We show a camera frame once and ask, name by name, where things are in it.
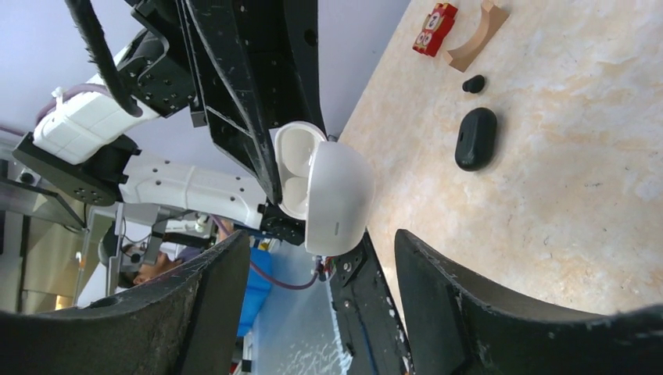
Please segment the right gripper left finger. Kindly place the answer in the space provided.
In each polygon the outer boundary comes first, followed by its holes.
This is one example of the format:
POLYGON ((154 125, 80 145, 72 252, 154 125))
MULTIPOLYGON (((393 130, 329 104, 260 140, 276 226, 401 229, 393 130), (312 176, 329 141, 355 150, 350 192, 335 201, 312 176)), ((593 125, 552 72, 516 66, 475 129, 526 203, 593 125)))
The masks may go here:
POLYGON ((249 272, 238 231, 88 307, 1 314, 4 374, 226 374, 249 272))

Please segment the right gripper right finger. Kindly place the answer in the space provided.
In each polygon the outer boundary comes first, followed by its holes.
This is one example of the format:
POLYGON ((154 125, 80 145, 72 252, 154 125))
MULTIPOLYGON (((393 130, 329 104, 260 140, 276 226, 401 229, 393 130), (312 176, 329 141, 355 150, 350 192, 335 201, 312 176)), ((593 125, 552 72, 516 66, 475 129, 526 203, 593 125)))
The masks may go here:
POLYGON ((400 297, 417 374, 659 374, 662 307, 600 315, 504 287, 395 236, 400 297))

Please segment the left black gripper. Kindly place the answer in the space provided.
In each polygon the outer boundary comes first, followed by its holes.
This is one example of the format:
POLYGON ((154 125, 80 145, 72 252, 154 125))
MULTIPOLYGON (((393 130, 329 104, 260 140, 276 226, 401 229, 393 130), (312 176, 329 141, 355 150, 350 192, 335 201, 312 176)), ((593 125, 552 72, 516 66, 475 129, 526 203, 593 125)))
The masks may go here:
POLYGON ((143 29, 120 60, 132 94, 159 116, 188 108, 194 127, 256 178, 282 187, 271 132, 323 128, 315 1, 128 1, 143 29))

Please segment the white earbud charging case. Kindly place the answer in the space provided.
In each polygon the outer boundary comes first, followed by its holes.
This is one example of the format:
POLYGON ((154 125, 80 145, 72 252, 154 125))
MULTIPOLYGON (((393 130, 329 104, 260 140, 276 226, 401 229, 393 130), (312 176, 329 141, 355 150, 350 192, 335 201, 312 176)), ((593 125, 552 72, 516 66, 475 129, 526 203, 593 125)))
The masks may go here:
POLYGON ((344 255, 364 235, 375 197, 369 162, 329 141, 312 123, 293 121, 274 136, 281 210, 305 223, 304 247, 314 255, 344 255))

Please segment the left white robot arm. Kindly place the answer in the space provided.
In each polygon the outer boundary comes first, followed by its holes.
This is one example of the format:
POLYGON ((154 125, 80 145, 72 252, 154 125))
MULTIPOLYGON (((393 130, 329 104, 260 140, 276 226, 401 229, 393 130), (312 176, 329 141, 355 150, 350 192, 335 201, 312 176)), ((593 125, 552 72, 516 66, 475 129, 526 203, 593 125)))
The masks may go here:
POLYGON ((133 1, 142 30, 118 55, 89 1, 66 5, 98 73, 57 94, 13 156, 86 204, 177 207, 301 245, 271 131, 324 129, 317 2, 133 1), (182 109, 245 177, 151 155, 127 135, 182 109))

